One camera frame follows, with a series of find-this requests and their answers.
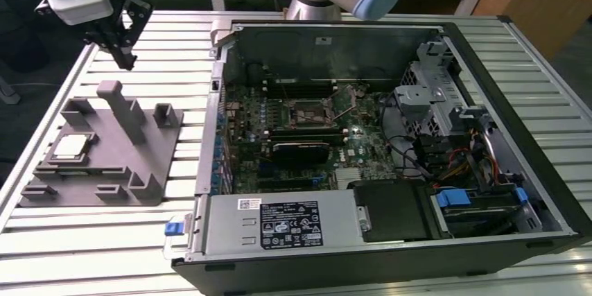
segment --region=blue latch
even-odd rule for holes
[[[182,236],[183,234],[183,222],[168,222],[164,226],[164,235]]]
[[[518,199],[520,200],[520,203],[526,204],[528,202],[527,191],[522,187],[516,187],[515,192],[516,192]]]
[[[440,207],[463,206],[471,204],[467,191],[462,189],[443,190],[436,194],[436,200]]]

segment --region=floor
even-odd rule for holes
[[[179,9],[166,6],[170,0],[154,0],[160,9]],[[208,10],[207,6],[198,5],[204,0],[192,0],[192,6],[180,5],[187,10]],[[270,0],[236,0],[236,9],[242,10],[271,10],[274,4]],[[18,105],[0,103],[0,186],[11,172],[12,162],[20,156],[28,143],[30,137],[38,127],[39,121],[47,111],[50,103],[56,95],[59,85],[68,75],[70,68],[75,63],[83,44],[67,27],[59,24],[47,24],[31,16],[32,4],[38,0],[6,0],[4,7],[23,18],[26,29],[39,36],[42,44],[50,55],[50,62],[43,69],[28,73],[14,71],[4,61],[0,61],[2,77],[15,86],[22,96]],[[3,10],[0,2],[0,21]],[[0,30],[0,45],[6,45],[7,38]],[[563,48],[552,65],[558,72],[580,95],[588,106],[592,107],[592,23],[586,23],[576,36]],[[22,85],[43,83],[48,85]]]

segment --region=gray stand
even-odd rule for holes
[[[119,81],[99,85],[110,110],[95,110],[84,98],[67,102],[62,115],[68,124],[23,190],[22,207],[162,202],[183,111],[170,104],[142,110],[122,88]]]

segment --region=aluminum slat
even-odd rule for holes
[[[134,70],[139,72],[172,72],[172,71],[212,71],[214,62],[200,60],[171,60],[167,62],[136,60]],[[127,70],[120,69],[115,62],[92,62],[90,72],[122,72],[128,73]]]
[[[187,243],[187,237],[175,239]],[[56,228],[0,234],[0,255],[142,249],[164,245],[164,224]]]
[[[476,54],[479,56],[479,59],[482,59],[482,61],[484,61],[484,62],[488,62],[488,61],[500,61],[500,62],[526,61],[526,62],[530,62],[530,61],[532,61],[532,57],[526,52],[478,51]]]
[[[547,149],[548,160],[555,164],[592,164],[592,148]]]
[[[478,93],[478,90],[472,83],[467,83],[466,87],[470,93]],[[502,89],[504,94],[559,94],[558,88],[550,82],[498,83],[498,87]]]
[[[540,71],[534,72],[504,72],[490,71],[491,77],[498,83],[502,82],[548,82],[546,74]],[[463,81],[470,81],[470,76],[466,73],[460,73]]]
[[[210,50],[212,48],[212,42],[210,38],[194,41],[138,41],[134,46],[134,52],[143,50]]]
[[[202,150],[206,91],[214,62],[210,27],[215,19],[279,19],[271,12],[155,12],[135,46],[140,55],[135,71],[119,69],[108,55],[98,55],[80,75],[76,94],[95,98],[102,80],[122,80],[143,108],[171,103],[184,109],[180,142],[175,150],[166,198],[158,207],[16,208],[8,221],[11,233],[0,234],[0,289],[3,295],[200,295],[164,260],[164,222],[192,210],[198,158]],[[446,16],[394,15],[387,20],[451,21]],[[455,17],[494,79],[508,93],[568,187],[592,214],[592,126],[572,97],[555,89],[555,79],[540,69],[519,41],[494,17]],[[516,85],[527,92],[523,94]],[[52,125],[63,124],[59,117]],[[48,137],[55,137],[52,129]],[[587,295],[592,274],[591,246],[530,259],[494,275],[450,277],[395,284],[280,293],[288,295],[423,295],[487,296],[548,293]]]
[[[523,120],[527,119],[579,119],[580,113],[574,107],[515,107]]]
[[[79,97],[96,97],[96,89],[99,86],[80,86],[74,89],[74,93]],[[210,85],[204,83],[186,85],[124,85],[122,94],[128,97],[151,97],[151,96],[207,96],[210,93]]]
[[[155,50],[155,51],[139,51],[135,50],[134,54],[138,59],[150,60],[212,60],[208,50]],[[95,61],[114,61],[114,56],[107,52],[99,52]]]
[[[83,74],[80,83],[84,85],[99,84],[103,80],[118,80],[126,84],[155,84],[155,83],[208,83],[210,72],[136,72],[138,75],[123,76],[122,73]]]

